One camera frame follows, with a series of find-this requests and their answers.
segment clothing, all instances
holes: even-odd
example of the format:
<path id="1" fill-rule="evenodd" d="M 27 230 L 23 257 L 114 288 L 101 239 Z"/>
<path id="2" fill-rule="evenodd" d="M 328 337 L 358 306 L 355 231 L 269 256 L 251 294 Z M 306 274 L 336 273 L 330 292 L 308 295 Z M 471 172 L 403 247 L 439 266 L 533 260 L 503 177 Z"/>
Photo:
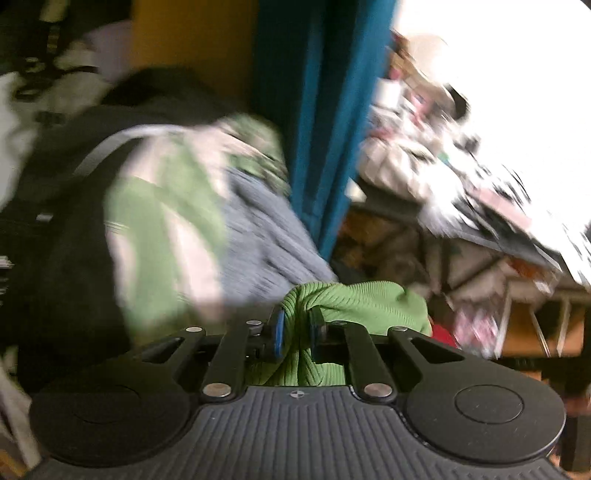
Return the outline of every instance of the clothing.
<path id="1" fill-rule="evenodd" d="M 266 319 L 295 285 L 336 279 L 286 198 L 233 168 L 228 178 L 222 285 L 230 320 Z"/>
<path id="2" fill-rule="evenodd" d="M 8 376 L 0 358 L 0 452 L 23 462 L 28 469 L 41 462 L 29 425 L 31 399 Z"/>
<path id="3" fill-rule="evenodd" d="M 346 385 L 341 365 L 317 365 L 310 353 L 308 311 L 319 306 L 325 321 L 347 320 L 364 325 L 373 335 L 403 325 L 431 335 L 425 300 L 400 285 L 376 281 L 346 286 L 340 283 L 308 283 L 294 287 L 283 301 L 284 340 L 287 352 L 279 364 L 259 362 L 246 379 L 255 385 Z"/>
<path id="4" fill-rule="evenodd" d="M 76 171 L 92 170 L 121 142 L 142 136 L 150 138 L 126 161 L 105 199 L 106 236 L 115 266 L 116 297 L 134 345 L 145 345 L 189 325 L 204 327 L 210 335 L 224 333 L 225 320 L 236 312 L 236 307 L 262 302 L 274 305 L 296 283 L 334 279 L 285 198 L 270 190 L 285 192 L 288 188 L 281 177 L 286 178 L 287 171 L 272 127 L 244 114 L 193 128 L 136 127 L 98 145 Z M 236 165 L 237 158 L 241 160 L 238 167 L 245 168 L 249 175 L 231 167 Z M 228 178 L 236 175 L 243 183 L 249 183 L 250 174 L 265 181 L 253 180 L 250 189 L 243 189 L 248 206 L 226 202 L 226 217 L 252 222 L 256 215 L 266 215 L 259 211 L 260 203 L 263 210 L 270 211 L 271 218 L 269 225 L 259 222 L 243 228 L 246 238 L 234 235 L 230 249 L 237 255 L 228 259 L 222 216 L 222 205 L 231 195 Z M 275 208 L 277 202 L 282 209 Z M 261 257 L 260 262 L 246 262 L 247 265 L 241 261 L 241 256 L 253 258 L 256 252 L 268 250 L 268 246 L 261 247 L 261 241 L 276 242 L 275 236 L 266 234 L 267 230 L 283 228 L 287 233 L 280 231 L 279 235 L 288 237 L 284 218 L 291 219 L 291 230 L 296 232 L 289 246 L 298 250 L 305 243 L 308 260 L 324 267 L 320 269 L 323 274 L 288 275 L 296 280 L 286 281 L 281 269 L 298 268 L 298 259 L 289 262 L 286 255 L 272 255 L 269 264 L 264 261 L 266 257 Z M 276 265 L 280 270 L 274 270 L 273 277 L 266 270 Z M 226 279 L 224 299 L 222 270 Z M 258 288 L 259 277 L 270 280 L 272 291 Z M 254 286 L 255 294 L 237 296 L 235 290 L 242 288 L 245 280 Z M 264 319 L 269 313 L 270 309 L 263 310 L 262 315 L 255 317 Z M 241 318 L 245 314 L 238 310 Z"/>
<path id="5" fill-rule="evenodd" d="M 99 74 L 115 83 L 131 71 L 132 21 L 109 23 L 89 31 L 85 36 L 95 52 Z"/>
<path id="6" fill-rule="evenodd" d="M 122 130 L 209 125 L 232 112 L 189 70 L 148 69 L 37 141 L 0 214 L 0 251 L 14 263 L 0 340 L 19 345 L 18 378 L 28 393 L 131 347 L 116 303 L 103 201 L 139 140 L 120 146 L 88 175 L 75 174 L 77 167 Z"/>
<path id="7" fill-rule="evenodd" d="M 445 343 L 445 345 L 457 348 L 456 339 L 451 333 L 449 333 L 444 327 L 437 323 L 431 322 L 431 328 L 433 330 L 432 338 L 438 342 Z"/>

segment pile of clothes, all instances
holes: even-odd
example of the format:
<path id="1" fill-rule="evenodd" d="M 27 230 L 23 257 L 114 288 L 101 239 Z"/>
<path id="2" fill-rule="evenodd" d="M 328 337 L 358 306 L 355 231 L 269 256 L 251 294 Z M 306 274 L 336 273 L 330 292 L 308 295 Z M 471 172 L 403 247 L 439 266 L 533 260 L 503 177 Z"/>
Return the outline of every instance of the pile of clothes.
<path id="1" fill-rule="evenodd" d="M 143 70 L 43 132 L 0 214 L 0 339 L 21 385 L 333 281 L 288 192 L 274 129 L 185 69 Z"/>

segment yellow wall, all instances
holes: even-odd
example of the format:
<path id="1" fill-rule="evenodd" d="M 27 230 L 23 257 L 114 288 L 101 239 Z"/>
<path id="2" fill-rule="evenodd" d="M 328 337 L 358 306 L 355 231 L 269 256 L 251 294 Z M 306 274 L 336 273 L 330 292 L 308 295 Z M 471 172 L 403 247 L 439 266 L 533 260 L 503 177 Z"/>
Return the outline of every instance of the yellow wall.
<path id="1" fill-rule="evenodd" d="M 247 100 L 256 0 L 136 0 L 134 67 L 182 64 L 223 96 Z"/>

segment green cloth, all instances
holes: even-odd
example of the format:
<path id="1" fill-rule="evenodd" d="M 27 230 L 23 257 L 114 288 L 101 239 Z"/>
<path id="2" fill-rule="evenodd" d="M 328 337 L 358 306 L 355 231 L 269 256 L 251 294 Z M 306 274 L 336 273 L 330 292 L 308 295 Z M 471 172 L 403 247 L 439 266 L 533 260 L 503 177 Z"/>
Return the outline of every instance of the green cloth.
<path id="1" fill-rule="evenodd" d="M 244 113 L 225 118 L 220 126 L 234 138 L 252 147 L 242 153 L 229 155 L 230 165 L 263 180 L 274 192 L 289 196 L 287 166 L 275 126 L 262 118 Z"/>
<path id="2" fill-rule="evenodd" d="M 307 312 L 319 306 L 327 322 L 348 320 L 364 325 L 373 335 L 386 335 L 404 325 L 431 335 L 427 305 L 419 295 L 393 282 L 373 281 L 346 286 L 341 283 L 307 283 L 294 287 L 283 300 L 286 355 L 279 364 L 258 362 L 249 367 L 251 385 L 345 385 L 341 365 L 316 365 L 310 353 Z"/>
<path id="3" fill-rule="evenodd" d="M 200 241 L 200 259 L 216 270 L 226 246 L 221 201 L 207 171 L 211 163 L 201 161 L 185 135 L 164 133 L 161 145 L 167 147 L 155 154 L 144 148 L 143 157 L 134 157 L 134 174 L 120 174 L 105 196 L 115 284 L 135 345 L 193 325 L 199 317 L 193 311 L 199 306 L 188 298 L 190 266 L 175 246 L 178 231 L 184 228 L 193 244 Z M 210 300 L 221 302 L 221 293 Z"/>

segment metal rod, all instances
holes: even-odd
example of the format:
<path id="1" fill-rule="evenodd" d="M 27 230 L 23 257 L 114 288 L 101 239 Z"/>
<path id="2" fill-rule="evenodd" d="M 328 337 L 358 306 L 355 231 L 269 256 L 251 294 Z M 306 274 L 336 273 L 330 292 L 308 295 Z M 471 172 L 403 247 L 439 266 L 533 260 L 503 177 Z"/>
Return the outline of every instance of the metal rod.
<path id="1" fill-rule="evenodd" d="M 530 318 L 531 318 L 531 323 L 534 325 L 535 334 L 538 337 L 538 341 L 540 342 L 540 346 L 542 347 L 542 350 L 544 351 L 544 355 L 549 358 L 551 355 L 550 355 L 550 349 L 548 348 L 548 342 L 546 342 L 546 338 L 544 337 L 544 334 L 542 332 L 542 328 L 540 328 L 540 323 L 538 322 L 538 319 L 535 316 L 533 307 L 530 307 Z"/>
<path id="2" fill-rule="evenodd" d="M 558 333 L 558 342 L 556 343 L 556 354 L 562 356 L 564 343 L 566 341 L 566 333 L 569 330 L 570 320 L 570 300 L 562 299 L 560 305 L 560 331 Z"/>
<path id="3" fill-rule="evenodd" d="M 509 319 L 511 318 L 511 305 L 513 300 L 511 299 L 511 289 L 509 282 L 505 287 L 505 300 L 503 302 L 503 311 L 501 315 L 501 324 L 499 325 L 499 333 L 496 336 L 495 342 L 495 358 L 500 358 L 503 353 L 503 345 L 505 344 L 505 337 L 507 335 L 507 328 L 509 327 Z"/>

